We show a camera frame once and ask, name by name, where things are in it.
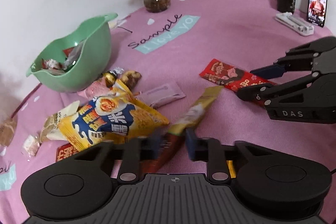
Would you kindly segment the yellow blue snack bag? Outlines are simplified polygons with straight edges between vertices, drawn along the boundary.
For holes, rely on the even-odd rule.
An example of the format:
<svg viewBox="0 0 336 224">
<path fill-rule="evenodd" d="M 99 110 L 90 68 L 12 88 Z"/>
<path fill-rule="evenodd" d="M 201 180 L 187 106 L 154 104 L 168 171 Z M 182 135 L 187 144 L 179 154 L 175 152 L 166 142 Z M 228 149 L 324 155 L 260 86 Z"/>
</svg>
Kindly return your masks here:
<svg viewBox="0 0 336 224">
<path fill-rule="evenodd" d="M 102 141 L 123 144 L 139 136 L 149 136 L 168 124 L 164 115 L 135 98 L 117 80 L 111 91 L 63 118 L 58 128 L 78 151 L 83 151 Z"/>
</svg>

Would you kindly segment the pink floral tablecloth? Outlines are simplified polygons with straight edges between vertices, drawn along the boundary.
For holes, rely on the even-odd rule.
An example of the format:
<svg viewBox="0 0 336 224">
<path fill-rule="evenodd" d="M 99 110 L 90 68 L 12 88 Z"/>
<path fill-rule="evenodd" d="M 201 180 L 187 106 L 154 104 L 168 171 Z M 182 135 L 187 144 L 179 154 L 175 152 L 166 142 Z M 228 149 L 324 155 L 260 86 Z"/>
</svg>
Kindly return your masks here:
<svg viewBox="0 0 336 224">
<path fill-rule="evenodd" d="M 137 92 L 177 83 L 185 98 L 159 109 L 175 122 L 211 85 L 200 77 L 211 60 L 250 71 L 272 64 L 291 48 L 331 34 L 316 27 L 312 36 L 300 36 L 276 22 L 275 15 L 272 0 L 171 0 L 170 8 L 159 14 L 139 9 L 112 31 L 112 67 L 141 73 Z M 75 93 L 41 86 L 18 111 L 13 141 L 1 157 L 3 223 L 27 219 L 21 185 L 33 172 L 53 164 L 62 145 L 47 141 L 36 156 L 28 157 L 23 142 L 38 133 L 49 116 L 77 100 Z M 335 125 L 274 121 L 263 108 L 239 100 L 227 89 L 206 112 L 197 135 L 224 144 L 244 140 L 335 168 Z"/>
</svg>

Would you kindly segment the small pink nougat candy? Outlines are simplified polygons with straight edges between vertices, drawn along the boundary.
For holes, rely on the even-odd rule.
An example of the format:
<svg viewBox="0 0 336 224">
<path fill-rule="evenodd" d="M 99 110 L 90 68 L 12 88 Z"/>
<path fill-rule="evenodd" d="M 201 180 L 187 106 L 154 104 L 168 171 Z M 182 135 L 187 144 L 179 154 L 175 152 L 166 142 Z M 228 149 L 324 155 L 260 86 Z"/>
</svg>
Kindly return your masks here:
<svg viewBox="0 0 336 224">
<path fill-rule="evenodd" d="M 40 144 L 38 138 L 34 137 L 33 135 L 29 135 L 25 141 L 23 142 L 22 148 L 25 154 L 28 157 L 36 156 L 39 150 Z"/>
</svg>

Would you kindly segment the smartphone with lit screen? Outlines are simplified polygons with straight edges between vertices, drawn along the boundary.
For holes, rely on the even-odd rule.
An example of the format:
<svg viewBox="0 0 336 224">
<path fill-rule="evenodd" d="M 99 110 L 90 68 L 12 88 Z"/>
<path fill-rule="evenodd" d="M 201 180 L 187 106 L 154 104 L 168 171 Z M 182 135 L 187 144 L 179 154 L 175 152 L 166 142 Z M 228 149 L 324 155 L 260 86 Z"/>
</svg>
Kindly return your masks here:
<svg viewBox="0 0 336 224">
<path fill-rule="evenodd" d="M 306 19 L 309 23 L 324 27 L 327 0 L 308 0 Z"/>
</svg>

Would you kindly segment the plant in clear pot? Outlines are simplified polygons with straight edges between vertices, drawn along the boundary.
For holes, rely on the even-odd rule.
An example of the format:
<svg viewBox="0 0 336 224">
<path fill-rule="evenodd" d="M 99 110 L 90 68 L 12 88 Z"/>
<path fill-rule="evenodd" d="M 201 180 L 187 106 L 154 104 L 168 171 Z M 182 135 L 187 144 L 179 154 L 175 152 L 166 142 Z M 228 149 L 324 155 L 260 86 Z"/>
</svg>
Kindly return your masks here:
<svg viewBox="0 0 336 224">
<path fill-rule="evenodd" d="M 0 113 L 0 145 L 8 147 L 17 128 L 17 119 L 9 117 L 3 110 Z"/>
</svg>

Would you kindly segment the pale pink flat packet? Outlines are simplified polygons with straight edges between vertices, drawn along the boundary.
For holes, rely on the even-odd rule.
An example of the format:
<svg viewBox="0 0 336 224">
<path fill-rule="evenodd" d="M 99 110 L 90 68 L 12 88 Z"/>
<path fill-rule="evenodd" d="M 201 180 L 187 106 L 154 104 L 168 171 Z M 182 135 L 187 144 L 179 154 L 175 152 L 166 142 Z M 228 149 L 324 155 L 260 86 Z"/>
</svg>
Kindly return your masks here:
<svg viewBox="0 0 336 224">
<path fill-rule="evenodd" d="M 154 109 L 185 97 L 185 93 L 175 82 L 163 84 L 151 90 L 140 92 L 135 96 L 135 98 Z"/>
</svg>

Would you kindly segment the green clear snack packet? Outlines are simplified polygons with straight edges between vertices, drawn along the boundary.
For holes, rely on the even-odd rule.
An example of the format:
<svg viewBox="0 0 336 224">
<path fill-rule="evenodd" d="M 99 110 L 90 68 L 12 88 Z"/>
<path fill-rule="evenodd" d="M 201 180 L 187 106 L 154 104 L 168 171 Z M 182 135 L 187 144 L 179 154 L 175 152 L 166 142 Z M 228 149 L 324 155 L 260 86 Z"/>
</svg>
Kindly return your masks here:
<svg viewBox="0 0 336 224">
<path fill-rule="evenodd" d="M 70 70 L 77 62 L 81 54 L 81 49 L 84 42 L 76 43 L 74 47 L 70 47 L 63 50 L 63 53 L 66 55 L 66 59 L 63 63 L 63 68 L 65 71 Z"/>
</svg>

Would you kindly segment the brown cookie snack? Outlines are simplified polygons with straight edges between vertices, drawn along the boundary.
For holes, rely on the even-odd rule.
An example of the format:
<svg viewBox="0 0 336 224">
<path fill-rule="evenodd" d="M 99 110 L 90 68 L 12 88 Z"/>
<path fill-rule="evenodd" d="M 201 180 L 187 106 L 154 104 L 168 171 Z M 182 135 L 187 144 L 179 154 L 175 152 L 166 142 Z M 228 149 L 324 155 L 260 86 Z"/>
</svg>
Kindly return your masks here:
<svg viewBox="0 0 336 224">
<path fill-rule="evenodd" d="M 142 75 L 137 71 L 125 71 L 120 80 L 130 89 L 133 90 L 135 86 L 138 84 Z"/>
</svg>

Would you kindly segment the long bright red snack bar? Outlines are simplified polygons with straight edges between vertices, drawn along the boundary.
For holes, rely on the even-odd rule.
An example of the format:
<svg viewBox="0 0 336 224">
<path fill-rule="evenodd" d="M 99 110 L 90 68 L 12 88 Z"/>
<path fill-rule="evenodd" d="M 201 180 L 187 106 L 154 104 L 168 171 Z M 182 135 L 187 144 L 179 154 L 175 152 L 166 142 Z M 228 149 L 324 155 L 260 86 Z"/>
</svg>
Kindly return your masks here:
<svg viewBox="0 0 336 224">
<path fill-rule="evenodd" d="M 238 89 L 246 86 L 273 83 L 217 59 L 212 59 L 199 75 L 201 78 L 216 84 L 216 86 L 206 88 L 202 94 L 202 98 L 208 101 L 208 104 L 218 97 L 222 87 L 236 93 Z M 264 101 L 254 101 L 252 103 L 264 108 Z"/>
</svg>

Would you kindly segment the gold foil chocolate ball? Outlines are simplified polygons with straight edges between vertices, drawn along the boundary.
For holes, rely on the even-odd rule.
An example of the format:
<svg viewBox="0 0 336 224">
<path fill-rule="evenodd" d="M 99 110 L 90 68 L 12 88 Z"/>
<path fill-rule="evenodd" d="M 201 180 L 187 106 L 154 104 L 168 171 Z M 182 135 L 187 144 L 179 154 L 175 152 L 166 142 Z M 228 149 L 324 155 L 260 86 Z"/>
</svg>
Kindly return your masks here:
<svg viewBox="0 0 336 224">
<path fill-rule="evenodd" d="M 123 74 L 123 72 L 124 72 L 124 69 L 122 69 L 120 67 L 116 67 L 112 70 L 105 71 L 102 74 L 102 77 L 105 80 L 106 86 L 108 88 L 112 87 L 114 85 L 114 83 L 116 82 L 116 80 L 118 79 L 118 77 Z"/>
</svg>

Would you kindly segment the long dark red tea packet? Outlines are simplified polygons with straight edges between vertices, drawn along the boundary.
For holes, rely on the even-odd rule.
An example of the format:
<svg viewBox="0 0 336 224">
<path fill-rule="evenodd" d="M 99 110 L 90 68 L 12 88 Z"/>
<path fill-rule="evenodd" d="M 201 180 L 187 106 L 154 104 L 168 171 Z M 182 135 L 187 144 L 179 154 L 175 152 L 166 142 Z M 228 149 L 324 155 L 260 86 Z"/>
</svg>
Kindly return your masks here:
<svg viewBox="0 0 336 224">
<path fill-rule="evenodd" d="M 157 159 L 147 160 L 142 163 L 143 173 L 156 173 L 166 165 L 182 148 L 186 140 L 186 129 L 196 129 L 202 121 L 207 110 L 219 96 L 222 86 L 205 88 L 203 94 L 195 101 L 189 110 L 172 124 L 167 133 L 163 135 L 163 144 Z"/>
</svg>

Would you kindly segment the small red snack packet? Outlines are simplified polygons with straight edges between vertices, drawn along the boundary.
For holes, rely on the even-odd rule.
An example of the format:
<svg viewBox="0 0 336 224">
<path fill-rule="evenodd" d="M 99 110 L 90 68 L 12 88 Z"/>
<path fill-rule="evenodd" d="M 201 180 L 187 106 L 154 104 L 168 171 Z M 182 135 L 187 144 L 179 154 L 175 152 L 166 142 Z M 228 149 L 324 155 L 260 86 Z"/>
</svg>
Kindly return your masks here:
<svg viewBox="0 0 336 224">
<path fill-rule="evenodd" d="M 78 153 L 78 150 L 71 143 L 64 144 L 57 148 L 55 161 L 59 162 L 77 153 Z"/>
</svg>

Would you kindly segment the green plastic bowl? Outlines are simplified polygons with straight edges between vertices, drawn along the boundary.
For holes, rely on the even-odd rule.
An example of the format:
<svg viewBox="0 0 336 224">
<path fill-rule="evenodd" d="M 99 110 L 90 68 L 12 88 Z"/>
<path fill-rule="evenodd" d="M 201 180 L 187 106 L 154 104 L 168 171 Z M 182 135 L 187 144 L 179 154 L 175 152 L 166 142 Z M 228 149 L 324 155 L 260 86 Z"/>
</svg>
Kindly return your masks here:
<svg viewBox="0 0 336 224">
<path fill-rule="evenodd" d="M 109 63 L 112 38 L 108 22 L 117 17 L 115 12 L 95 16 L 67 36 L 50 42 L 27 69 L 26 77 L 33 75 L 60 93 L 85 89 Z"/>
</svg>

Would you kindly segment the cream beige snack packet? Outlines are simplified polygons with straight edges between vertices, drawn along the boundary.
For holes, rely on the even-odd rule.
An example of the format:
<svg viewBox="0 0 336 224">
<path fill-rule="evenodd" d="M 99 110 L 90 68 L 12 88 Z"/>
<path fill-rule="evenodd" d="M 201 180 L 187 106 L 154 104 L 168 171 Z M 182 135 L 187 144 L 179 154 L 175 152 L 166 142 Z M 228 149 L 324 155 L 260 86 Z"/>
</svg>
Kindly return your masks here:
<svg viewBox="0 0 336 224">
<path fill-rule="evenodd" d="M 68 116 L 71 116 L 77 112 L 80 101 L 72 102 L 67 107 L 61 109 L 57 113 L 49 116 L 39 134 L 39 143 L 44 143 L 50 140 L 63 140 L 66 141 L 66 137 L 59 130 L 59 122 Z"/>
</svg>

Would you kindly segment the red white floral snack bag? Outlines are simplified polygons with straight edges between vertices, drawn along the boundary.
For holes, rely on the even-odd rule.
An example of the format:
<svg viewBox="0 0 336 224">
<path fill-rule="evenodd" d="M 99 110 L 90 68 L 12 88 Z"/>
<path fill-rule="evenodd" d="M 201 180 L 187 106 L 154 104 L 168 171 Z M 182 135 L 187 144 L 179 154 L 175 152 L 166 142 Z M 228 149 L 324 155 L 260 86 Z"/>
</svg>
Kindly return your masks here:
<svg viewBox="0 0 336 224">
<path fill-rule="evenodd" d="M 42 59 L 42 69 L 52 75 L 59 76 L 65 73 L 62 63 L 54 59 Z"/>
</svg>

